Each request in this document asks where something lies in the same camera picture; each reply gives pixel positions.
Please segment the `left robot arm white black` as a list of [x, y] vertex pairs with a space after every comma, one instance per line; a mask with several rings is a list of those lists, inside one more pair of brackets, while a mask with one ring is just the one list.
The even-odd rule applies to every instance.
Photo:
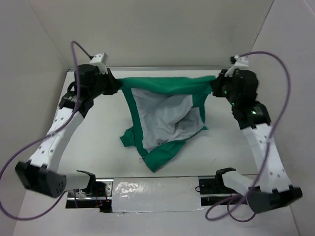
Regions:
[[82, 64], [75, 71], [75, 81], [62, 96], [55, 119], [46, 138], [28, 159], [16, 164], [22, 185], [30, 191], [57, 198], [65, 191], [80, 189], [86, 196], [97, 191], [95, 174], [77, 170], [71, 174], [57, 172], [61, 157], [72, 135], [100, 95], [113, 95], [122, 83], [110, 69], [101, 73], [99, 67]]

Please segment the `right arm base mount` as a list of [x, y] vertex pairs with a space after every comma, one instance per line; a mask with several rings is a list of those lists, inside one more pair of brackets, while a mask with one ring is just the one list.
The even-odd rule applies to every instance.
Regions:
[[200, 194], [201, 205], [211, 206], [225, 198], [235, 196], [238, 193], [223, 185], [219, 185], [214, 176], [199, 177], [199, 184], [195, 187], [195, 191]]

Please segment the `green jacket white lining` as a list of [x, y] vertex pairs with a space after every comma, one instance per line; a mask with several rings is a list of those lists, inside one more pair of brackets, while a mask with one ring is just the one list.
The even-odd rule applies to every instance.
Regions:
[[120, 137], [155, 173], [205, 126], [205, 101], [215, 76], [127, 77], [119, 81], [132, 127]]

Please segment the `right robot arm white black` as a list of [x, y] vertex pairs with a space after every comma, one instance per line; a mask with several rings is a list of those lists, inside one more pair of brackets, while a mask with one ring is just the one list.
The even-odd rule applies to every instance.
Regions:
[[228, 75], [223, 69], [211, 81], [213, 96], [224, 97], [231, 104], [233, 117], [245, 135], [259, 170], [258, 181], [238, 173], [234, 168], [218, 170], [215, 188], [221, 193], [229, 189], [246, 198], [254, 213], [285, 207], [303, 196], [294, 187], [284, 170], [271, 131], [272, 125], [265, 105], [256, 100], [258, 79], [249, 70], [236, 70]]

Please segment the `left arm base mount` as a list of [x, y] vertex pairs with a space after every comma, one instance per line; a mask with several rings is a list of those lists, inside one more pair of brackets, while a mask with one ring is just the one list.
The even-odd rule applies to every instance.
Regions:
[[66, 209], [92, 208], [99, 212], [112, 212], [113, 178], [97, 178], [91, 193], [78, 189], [68, 192]]

